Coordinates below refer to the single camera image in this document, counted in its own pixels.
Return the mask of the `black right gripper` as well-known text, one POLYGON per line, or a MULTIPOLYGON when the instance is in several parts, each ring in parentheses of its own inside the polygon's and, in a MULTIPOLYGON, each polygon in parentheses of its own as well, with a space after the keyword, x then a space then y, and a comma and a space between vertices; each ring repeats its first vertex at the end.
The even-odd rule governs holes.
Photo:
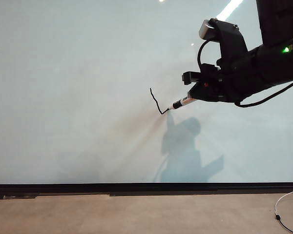
POLYGON ((200 72, 187 71, 182 74, 184 85, 196 84, 188 91, 188 97, 202 101, 220 101, 219 94, 213 90, 208 83, 220 72, 220 82, 223 98, 221 101, 240 103, 253 94, 259 93, 267 88, 262 68, 259 65, 259 48, 254 48, 242 56, 232 57, 226 60, 221 57, 217 60, 216 67, 212 64, 203 63, 200 72))

